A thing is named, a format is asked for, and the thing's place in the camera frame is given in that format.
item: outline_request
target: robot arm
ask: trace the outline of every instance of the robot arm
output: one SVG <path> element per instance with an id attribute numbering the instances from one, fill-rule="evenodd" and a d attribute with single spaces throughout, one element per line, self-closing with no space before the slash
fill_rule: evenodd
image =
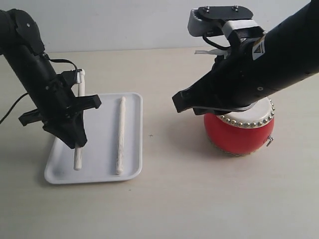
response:
<path id="1" fill-rule="evenodd" d="M 178 113 L 243 112 L 258 100 L 319 72 L 319 0 L 312 0 L 265 32 L 241 6 L 199 7 L 190 13 L 188 31 L 219 48 L 212 69 L 172 100 Z M 229 47 L 208 37 L 224 35 Z"/>
<path id="2" fill-rule="evenodd" d="M 86 134 L 83 111 L 98 108 L 97 95 L 75 97 L 72 86 L 77 83 L 78 72 L 57 74 L 50 61 L 71 63 L 68 60 L 51 60 L 44 52 L 44 44 L 36 22 L 22 10 L 0 10 L 0 54 L 3 54 L 23 84 L 37 109 L 24 113 L 23 126 L 42 121 L 46 132 L 60 138 L 70 148 L 83 147 Z"/>

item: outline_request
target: tray rim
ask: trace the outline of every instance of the tray rim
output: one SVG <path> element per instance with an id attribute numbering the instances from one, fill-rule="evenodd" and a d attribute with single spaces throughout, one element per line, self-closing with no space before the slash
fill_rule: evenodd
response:
<path id="1" fill-rule="evenodd" d="M 140 147 L 139 147 L 139 168 L 137 169 L 137 171 L 130 175 L 130 176 L 121 176 L 121 175 L 114 175 L 114 176 L 110 176 L 108 177 L 108 179 L 105 178 L 97 178 L 95 180 L 78 180 L 78 181 L 73 181 L 70 182 L 70 180 L 64 179 L 64 180 L 53 180 L 50 176 L 48 176 L 48 168 L 50 165 L 50 162 L 52 161 L 52 156 L 54 153 L 54 149 L 55 146 L 59 143 L 63 143 L 59 138 L 54 137 L 54 141 L 50 150 L 50 154 L 48 156 L 47 159 L 47 163 L 44 169 L 44 178 L 45 180 L 50 183 L 50 184 L 54 184 L 54 185 L 62 185 L 62 184 L 87 184 L 87 183 L 107 183 L 107 182 L 119 182 L 119 181 L 128 181 L 131 180 L 135 177 L 137 177 L 141 171 L 142 171 L 142 167 L 143 167 L 143 97 L 141 94 L 137 93 L 137 92 L 119 92 L 119 93 L 102 93 L 102 94 L 97 94 L 98 96 L 114 96 L 114 95 L 136 95 L 140 98 Z"/>

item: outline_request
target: white tray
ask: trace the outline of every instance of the white tray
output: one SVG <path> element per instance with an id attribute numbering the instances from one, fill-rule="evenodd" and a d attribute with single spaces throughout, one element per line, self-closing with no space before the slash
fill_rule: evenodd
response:
<path id="1" fill-rule="evenodd" d="M 119 105 L 126 97 L 124 157 L 121 175 L 116 175 Z M 51 184 L 124 181 L 136 177 L 142 169 L 142 97 L 137 93 L 99 95 L 98 109 L 84 111 L 88 142 L 83 147 L 82 169 L 75 171 L 74 149 L 56 138 L 44 177 Z"/>

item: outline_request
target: white wall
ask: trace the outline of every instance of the white wall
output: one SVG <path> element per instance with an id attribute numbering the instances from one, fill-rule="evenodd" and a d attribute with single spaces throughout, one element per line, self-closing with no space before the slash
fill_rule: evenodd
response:
<path id="1" fill-rule="evenodd" d="M 270 30 L 310 0 L 1 0 L 38 23 L 47 52 L 205 46 L 188 34 L 192 8 L 242 5 Z M 217 40 L 226 43 L 224 38 Z"/>

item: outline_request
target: drumstick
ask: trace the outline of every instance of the drumstick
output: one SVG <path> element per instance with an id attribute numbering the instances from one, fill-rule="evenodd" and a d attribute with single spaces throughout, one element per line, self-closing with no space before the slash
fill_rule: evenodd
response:
<path id="1" fill-rule="evenodd" d="M 78 96 L 85 96 L 85 82 L 84 82 L 84 70 L 81 70 L 80 74 L 80 83 L 78 85 Z M 79 171 L 82 168 L 82 148 L 75 146 L 74 149 L 74 170 Z"/>
<path id="2" fill-rule="evenodd" d="M 125 129 L 125 97 L 121 98 L 120 118 L 119 118 L 119 138 L 118 138 L 118 157 L 116 161 L 116 174 L 123 172 L 123 149 L 124 149 L 124 129 Z"/>

